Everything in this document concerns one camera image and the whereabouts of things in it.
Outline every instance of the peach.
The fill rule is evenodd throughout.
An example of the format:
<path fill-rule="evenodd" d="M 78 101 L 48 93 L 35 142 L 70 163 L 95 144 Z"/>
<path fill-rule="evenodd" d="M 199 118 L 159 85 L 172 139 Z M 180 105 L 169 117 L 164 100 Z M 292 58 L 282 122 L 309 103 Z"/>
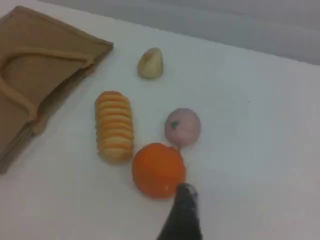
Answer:
<path fill-rule="evenodd" d="M 164 124 L 165 137 L 178 147 L 193 144 L 199 138 L 200 132 L 200 118 L 189 108 L 174 110 Z"/>

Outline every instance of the toy food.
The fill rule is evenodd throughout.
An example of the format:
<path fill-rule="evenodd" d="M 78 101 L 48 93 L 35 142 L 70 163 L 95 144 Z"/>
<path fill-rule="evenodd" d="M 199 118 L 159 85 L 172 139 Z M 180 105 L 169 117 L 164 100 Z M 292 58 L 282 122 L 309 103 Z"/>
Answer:
<path fill-rule="evenodd" d="M 96 142 L 99 154 L 113 163 L 133 155 L 134 129 L 128 98 L 105 91 L 95 101 Z"/>
<path fill-rule="evenodd" d="M 143 79 L 156 79 L 162 75 L 164 63 L 161 50 L 157 47 L 146 51 L 137 66 L 137 73 Z"/>
<path fill-rule="evenodd" d="M 193 144 L 199 138 L 200 132 L 200 119 L 189 108 L 174 110 L 164 124 L 165 137 L 178 147 Z"/>
<path fill-rule="evenodd" d="M 166 199 L 186 180 L 186 168 L 177 149 L 154 142 L 134 156 L 132 176 L 143 194 L 153 199 Z"/>

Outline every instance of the brown paper bag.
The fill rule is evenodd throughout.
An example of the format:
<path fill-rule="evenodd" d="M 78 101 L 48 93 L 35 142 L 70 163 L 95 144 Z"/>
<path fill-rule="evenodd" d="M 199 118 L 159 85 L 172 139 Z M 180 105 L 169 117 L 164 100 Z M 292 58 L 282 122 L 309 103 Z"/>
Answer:
<path fill-rule="evenodd" d="M 0 19 L 0 174 L 113 43 L 17 6 Z"/>

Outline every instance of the gray wall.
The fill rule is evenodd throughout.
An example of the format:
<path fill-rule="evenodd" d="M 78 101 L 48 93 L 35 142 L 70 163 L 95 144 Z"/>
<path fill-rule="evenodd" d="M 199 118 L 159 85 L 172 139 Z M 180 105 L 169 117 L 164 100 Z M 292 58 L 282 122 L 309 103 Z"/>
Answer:
<path fill-rule="evenodd" d="M 320 0 L 44 0 L 320 65 Z"/>

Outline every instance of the white table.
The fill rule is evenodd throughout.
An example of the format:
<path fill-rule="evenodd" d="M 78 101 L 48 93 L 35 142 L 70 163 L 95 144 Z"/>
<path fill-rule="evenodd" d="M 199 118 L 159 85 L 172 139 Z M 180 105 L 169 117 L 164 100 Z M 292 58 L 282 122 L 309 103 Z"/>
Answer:
<path fill-rule="evenodd" d="M 164 120 L 175 108 L 198 113 L 203 132 L 182 154 L 204 240 L 319 239 L 319 66 L 18 2 L 114 42 L 114 51 L 0 178 L 1 240 L 156 239 L 172 201 L 143 197 L 130 164 L 97 156 L 93 103 L 104 90 L 130 99 L 136 151 L 166 142 Z M 1 2 L 0 14 L 15 3 Z M 165 74 L 147 82 L 136 64 L 151 47 L 162 50 Z"/>

